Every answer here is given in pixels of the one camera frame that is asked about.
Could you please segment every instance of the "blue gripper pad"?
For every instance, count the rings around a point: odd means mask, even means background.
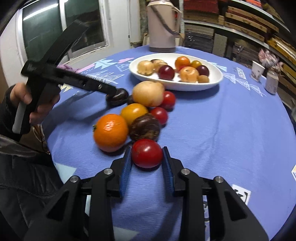
[[[163,169],[163,177],[165,180],[165,189],[170,194],[174,193],[174,176],[172,173],[171,166],[169,164],[170,154],[168,153],[168,149],[166,147],[163,148],[163,160],[161,163]]]
[[[120,184],[119,184],[119,193],[120,196],[123,197],[126,192],[126,187],[128,185],[128,178],[131,172],[131,148],[128,147],[123,156],[124,159],[124,166],[122,168],[122,173],[120,176]]]

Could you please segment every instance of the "white wall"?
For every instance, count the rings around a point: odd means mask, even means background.
[[[106,58],[114,53],[130,48],[131,42],[141,40],[140,18],[138,0],[104,0],[105,13],[107,17],[107,29],[109,32],[109,46],[94,50],[69,62],[73,68],[83,68],[100,59]],[[16,15],[13,16],[3,34],[0,36],[0,59],[7,84],[13,85],[17,82],[26,82],[20,71],[23,63],[19,54],[16,36]]]
[[[8,86],[17,82],[27,82],[27,78],[20,74],[23,64],[17,47],[16,15],[0,36],[0,59]]]

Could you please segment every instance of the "oval white plate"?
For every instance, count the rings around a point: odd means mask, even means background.
[[[175,61],[178,57],[180,56],[186,56],[189,58],[190,61],[193,60],[198,60],[200,61],[203,65],[208,67],[210,75],[209,83],[184,83],[184,82],[179,82],[180,77],[178,73],[175,73],[175,77],[173,78],[172,81],[170,80],[161,80],[158,78],[158,74],[154,73],[150,76],[144,76],[141,74],[138,74],[137,72],[137,65],[140,61],[143,60],[153,60],[153,59],[161,59],[164,62],[168,63],[169,66],[175,69]],[[149,54],[145,55],[142,57],[139,57],[132,61],[129,65],[129,70],[130,72],[140,81],[145,81],[145,80],[150,80],[150,81],[158,81],[161,82],[166,89],[169,90],[178,90],[178,91],[201,91],[201,90],[206,90],[209,88],[212,88],[219,84],[219,82],[223,79],[222,72],[214,65],[210,64],[209,62],[193,57],[190,55],[185,55],[185,54],[178,54],[178,53],[155,53],[155,54]]]

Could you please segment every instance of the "black jacket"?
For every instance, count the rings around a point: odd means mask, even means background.
[[[63,185],[50,155],[17,143],[21,135],[11,131],[16,114],[11,90],[0,104],[0,240],[15,240],[7,223],[22,239]]]

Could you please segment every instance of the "human hand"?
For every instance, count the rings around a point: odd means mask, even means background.
[[[17,83],[13,87],[10,93],[10,101],[15,107],[18,107],[20,101],[25,104],[31,103],[32,96],[24,83]],[[59,95],[56,95],[49,103],[39,105],[37,110],[30,114],[31,125],[40,124],[57,102],[59,102]]]

